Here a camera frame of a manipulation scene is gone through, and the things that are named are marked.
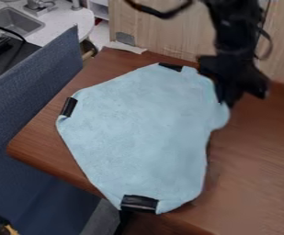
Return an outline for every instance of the black clip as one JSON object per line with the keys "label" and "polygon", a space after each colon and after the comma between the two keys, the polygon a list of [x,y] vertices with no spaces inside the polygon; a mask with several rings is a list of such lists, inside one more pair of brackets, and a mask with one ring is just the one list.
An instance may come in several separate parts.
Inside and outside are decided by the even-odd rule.
{"label": "black clip", "polygon": [[120,204],[123,211],[155,213],[158,200],[146,196],[127,196],[125,195]]}
{"label": "black clip", "polygon": [[167,69],[177,71],[177,72],[182,72],[182,69],[183,69],[182,65],[175,65],[175,64],[170,64],[170,63],[166,63],[166,62],[160,62],[159,65],[163,66]]}
{"label": "black clip", "polygon": [[66,116],[66,117],[70,117],[74,111],[74,108],[77,104],[77,100],[72,98],[72,97],[68,97],[65,101],[64,107],[61,111],[61,115]]}

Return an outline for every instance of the yellow object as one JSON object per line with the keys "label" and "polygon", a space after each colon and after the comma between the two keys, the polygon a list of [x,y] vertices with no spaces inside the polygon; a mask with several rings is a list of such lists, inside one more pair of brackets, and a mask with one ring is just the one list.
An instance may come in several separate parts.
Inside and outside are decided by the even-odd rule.
{"label": "yellow object", "polygon": [[19,233],[14,230],[10,225],[6,225],[6,229],[9,231],[10,235],[19,235]]}

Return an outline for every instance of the wooden desk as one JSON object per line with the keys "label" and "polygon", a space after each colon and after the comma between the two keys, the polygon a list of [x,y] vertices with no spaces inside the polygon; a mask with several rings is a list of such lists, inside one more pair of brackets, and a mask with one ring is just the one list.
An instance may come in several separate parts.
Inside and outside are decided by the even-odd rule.
{"label": "wooden desk", "polygon": [[[77,90],[154,62],[195,65],[150,52],[103,49],[14,137],[7,152],[100,195],[65,147],[55,120],[66,97]],[[199,199],[160,217],[147,217],[187,228],[183,234],[284,234],[284,85],[273,84],[266,101],[245,96],[229,125],[214,133],[210,160],[211,180]]]}

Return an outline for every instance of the light blue towel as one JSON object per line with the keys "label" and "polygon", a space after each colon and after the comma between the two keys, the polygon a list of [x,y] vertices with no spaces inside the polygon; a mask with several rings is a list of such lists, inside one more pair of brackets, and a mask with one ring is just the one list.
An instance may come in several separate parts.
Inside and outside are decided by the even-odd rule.
{"label": "light blue towel", "polygon": [[90,182],[117,208],[124,195],[159,200],[157,214],[202,190],[210,133],[230,111],[193,68],[153,64],[73,95],[57,129]]}

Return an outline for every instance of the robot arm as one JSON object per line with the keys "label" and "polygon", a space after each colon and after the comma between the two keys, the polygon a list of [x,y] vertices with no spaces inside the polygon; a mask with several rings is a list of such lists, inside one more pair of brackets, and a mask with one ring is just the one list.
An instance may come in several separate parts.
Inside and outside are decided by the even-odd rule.
{"label": "robot arm", "polygon": [[[159,12],[149,6],[124,0],[131,7],[150,15],[169,19],[194,4],[184,4],[167,12]],[[254,64],[256,46],[260,35],[270,42],[266,57],[273,45],[263,30],[264,11],[258,0],[200,0],[210,12],[216,30],[215,56],[199,57],[199,72],[215,80],[216,93],[220,102],[233,106],[245,92],[265,98],[269,79]]]}

